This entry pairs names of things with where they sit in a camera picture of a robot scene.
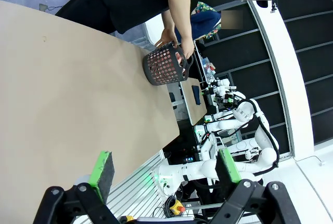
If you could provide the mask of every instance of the black basket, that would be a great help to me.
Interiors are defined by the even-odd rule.
[[[181,64],[177,61],[176,52],[182,57]],[[191,57],[191,63],[188,63],[182,49],[179,46],[174,48],[172,43],[168,43],[146,55],[142,65],[152,85],[165,85],[187,80],[193,61]]]

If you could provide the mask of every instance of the brown table surface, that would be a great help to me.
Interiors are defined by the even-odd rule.
[[[69,189],[112,152],[117,184],[179,135],[148,52],[45,12],[0,1],[0,215],[32,223],[45,190]]]
[[[206,104],[204,103],[202,94],[200,93],[200,105],[197,105],[194,99],[192,86],[199,86],[199,90],[201,92],[200,83],[197,79],[189,77],[186,81],[180,82],[180,84],[190,122],[192,125],[195,125],[207,113]]]

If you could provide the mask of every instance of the black wall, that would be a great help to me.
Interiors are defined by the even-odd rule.
[[[333,2],[278,0],[305,82],[315,144],[333,138]]]
[[[198,1],[205,2],[212,7],[230,2],[192,0],[192,6],[195,6]],[[203,41],[206,46],[203,56],[208,57],[215,65],[215,77],[227,76],[231,83],[237,86],[238,91],[244,93],[247,98],[257,100],[270,123],[272,134],[279,142],[280,153],[283,154],[289,152],[289,139],[273,67],[248,3],[239,3],[240,5],[227,10],[242,11],[243,28],[219,30],[214,38]],[[252,122],[247,128],[242,129],[243,139],[253,137],[257,127],[258,123]]]

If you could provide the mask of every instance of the metal grate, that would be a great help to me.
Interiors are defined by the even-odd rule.
[[[133,174],[118,185],[111,187],[107,206],[116,218],[130,215],[150,217],[155,208],[162,206],[164,201],[157,193],[151,171],[163,161],[164,154],[159,152],[140,166]],[[162,209],[156,209],[155,217],[163,217]],[[79,217],[74,224],[89,224],[91,221],[85,216]]]

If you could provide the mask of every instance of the black pants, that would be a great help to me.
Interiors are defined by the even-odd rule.
[[[70,0],[56,13],[56,16],[104,33],[116,30],[111,22],[109,9],[102,0]]]

